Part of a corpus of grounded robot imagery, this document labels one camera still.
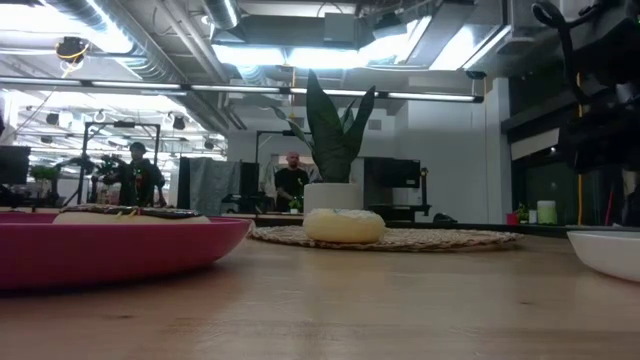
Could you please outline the chocolate frosted sprinkle donut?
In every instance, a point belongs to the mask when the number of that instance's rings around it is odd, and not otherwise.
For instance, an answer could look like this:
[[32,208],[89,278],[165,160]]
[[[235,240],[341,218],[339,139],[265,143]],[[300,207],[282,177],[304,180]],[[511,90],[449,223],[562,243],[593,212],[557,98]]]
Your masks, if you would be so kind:
[[53,224],[208,224],[210,219],[197,211],[175,208],[83,204],[65,207]]

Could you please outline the snake plant in white pot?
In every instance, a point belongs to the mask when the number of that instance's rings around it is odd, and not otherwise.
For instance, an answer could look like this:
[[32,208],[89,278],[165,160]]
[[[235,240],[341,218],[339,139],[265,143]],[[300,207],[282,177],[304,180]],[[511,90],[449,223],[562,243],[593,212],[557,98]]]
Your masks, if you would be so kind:
[[362,187],[352,183],[350,175],[374,109],[376,88],[371,87],[364,93],[356,111],[348,106],[340,114],[321,87],[316,73],[310,71],[305,97],[309,134],[279,109],[274,110],[277,117],[289,124],[294,136],[310,149],[320,174],[319,183],[303,187],[304,212],[309,214],[315,209],[361,210]]

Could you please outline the person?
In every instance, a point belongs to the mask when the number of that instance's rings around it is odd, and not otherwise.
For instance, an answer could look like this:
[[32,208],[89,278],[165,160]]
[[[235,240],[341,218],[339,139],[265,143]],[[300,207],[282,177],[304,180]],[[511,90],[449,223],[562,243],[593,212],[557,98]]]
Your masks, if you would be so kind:
[[302,196],[304,186],[309,183],[308,173],[300,167],[300,155],[290,152],[286,156],[287,166],[275,173],[276,210],[289,212],[290,202]]
[[129,147],[131,162],[120,175],[119,204],[137,207],[165,207],[167,202],[162,188],[165,178],[160,169],[145,158],[146,147],[134,142]]

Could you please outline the white frosted blue drizzle donut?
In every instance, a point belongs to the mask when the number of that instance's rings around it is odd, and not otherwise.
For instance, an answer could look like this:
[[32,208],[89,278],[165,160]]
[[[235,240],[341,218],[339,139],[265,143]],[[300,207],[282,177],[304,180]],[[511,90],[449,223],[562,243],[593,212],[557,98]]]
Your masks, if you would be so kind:
[[383,237],[386,224],[370,211],[319,208],[305,216],[303,230],[315,241],[367,244]]

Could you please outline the black monitor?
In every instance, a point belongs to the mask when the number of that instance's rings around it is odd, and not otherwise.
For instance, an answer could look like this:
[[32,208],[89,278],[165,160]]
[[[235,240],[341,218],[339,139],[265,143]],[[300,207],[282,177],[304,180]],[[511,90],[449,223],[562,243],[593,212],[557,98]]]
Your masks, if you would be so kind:
[[30,147],[0,146],[0,185],[26,184],[30,155]]
[[421,166],[418,160],[365,158],[365,177],[384,188],[419,188]]

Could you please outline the grey fabric cover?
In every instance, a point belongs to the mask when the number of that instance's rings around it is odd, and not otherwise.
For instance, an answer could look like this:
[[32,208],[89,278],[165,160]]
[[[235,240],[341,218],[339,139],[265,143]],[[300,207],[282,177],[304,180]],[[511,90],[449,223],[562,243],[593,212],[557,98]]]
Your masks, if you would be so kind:
[[211,158],[191,158],[190,207],[206,216],[223,212],[223,199],[239,190],[240,164]]

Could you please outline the round woven placemat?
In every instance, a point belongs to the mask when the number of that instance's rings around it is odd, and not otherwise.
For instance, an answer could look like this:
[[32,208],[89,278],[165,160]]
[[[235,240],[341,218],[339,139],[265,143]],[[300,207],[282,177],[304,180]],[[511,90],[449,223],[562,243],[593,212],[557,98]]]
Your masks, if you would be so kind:
[[460,229],[387,229],[375,243],[334,243],[312,240],[301,226],[257,227],[248,233],[252,240],[305,248],[374,252],[435,253],[485,251],[511,248],[522,234]]

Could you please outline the long ceiling tube light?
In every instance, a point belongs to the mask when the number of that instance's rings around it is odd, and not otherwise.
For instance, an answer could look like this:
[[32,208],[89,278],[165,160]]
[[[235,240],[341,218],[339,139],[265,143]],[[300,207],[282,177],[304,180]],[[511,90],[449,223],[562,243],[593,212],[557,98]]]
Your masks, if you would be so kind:
[[[31,86],[38,88],[63,87],[63,88],[91,88],[91,89],[118,89],[142,92],[158,93],[186,93],[186,92],[216,92],[233,94],[260,94],[260,95],[292,95],[302,96],[308,93],[307,88],[302,87],[276,87],[276,86],[248,86],[248,85],[217,85],[217,84],[179,84],[179,83],[153,83],[153,82],[128,82],[106,81],[87,79],[62,79],[62,78],[36,78],[0,76],[0,87],[16,88]],[[375,91],[378,99],[405,100],[405,101],[429,101],[429,102],[455,102],[455,103],[481,103],[484,100],[480,95],[446,94],[430,92],[392,92]]]

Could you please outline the green and white cup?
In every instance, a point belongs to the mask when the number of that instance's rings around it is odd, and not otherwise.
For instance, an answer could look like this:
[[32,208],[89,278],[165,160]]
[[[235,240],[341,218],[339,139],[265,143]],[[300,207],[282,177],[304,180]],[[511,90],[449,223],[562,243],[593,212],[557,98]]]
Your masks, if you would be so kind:
[[555,225],[557,223],[555,201],[540,200],[537,202],[537,222],[544,225]]

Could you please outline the pink plate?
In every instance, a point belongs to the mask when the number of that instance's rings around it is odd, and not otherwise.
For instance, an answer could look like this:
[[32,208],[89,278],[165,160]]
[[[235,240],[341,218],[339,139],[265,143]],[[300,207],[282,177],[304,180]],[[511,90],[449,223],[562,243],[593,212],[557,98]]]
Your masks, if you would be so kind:
[[207,267],[251,222],[55,224],[53,214],[0,213],[0,291],[133,281]]

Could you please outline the leafy green plant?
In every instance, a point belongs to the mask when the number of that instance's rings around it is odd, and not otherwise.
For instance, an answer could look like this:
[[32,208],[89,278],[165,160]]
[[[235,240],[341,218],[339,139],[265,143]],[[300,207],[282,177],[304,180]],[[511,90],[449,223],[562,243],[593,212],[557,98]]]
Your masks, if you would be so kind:
[[56,198],[58,196],[59,175],[60,168],[57,166],[34,165],[31,167],[30,176],[36,182],[39,197]]

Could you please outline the white plate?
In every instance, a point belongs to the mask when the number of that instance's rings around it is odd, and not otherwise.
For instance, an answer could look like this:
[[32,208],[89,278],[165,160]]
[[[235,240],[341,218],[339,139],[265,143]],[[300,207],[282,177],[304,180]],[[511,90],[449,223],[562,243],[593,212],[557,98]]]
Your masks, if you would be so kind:
[[640,283],[640,232],[568,231],[580,261],[605,275]]

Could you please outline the silver spiral air duct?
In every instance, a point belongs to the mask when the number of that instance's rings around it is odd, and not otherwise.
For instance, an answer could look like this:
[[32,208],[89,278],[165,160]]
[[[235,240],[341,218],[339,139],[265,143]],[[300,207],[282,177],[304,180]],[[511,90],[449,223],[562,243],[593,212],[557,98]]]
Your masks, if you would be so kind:
[[241,15],[237,0],[202,0],[202,3],[216,28],[229,30],[239,24]]

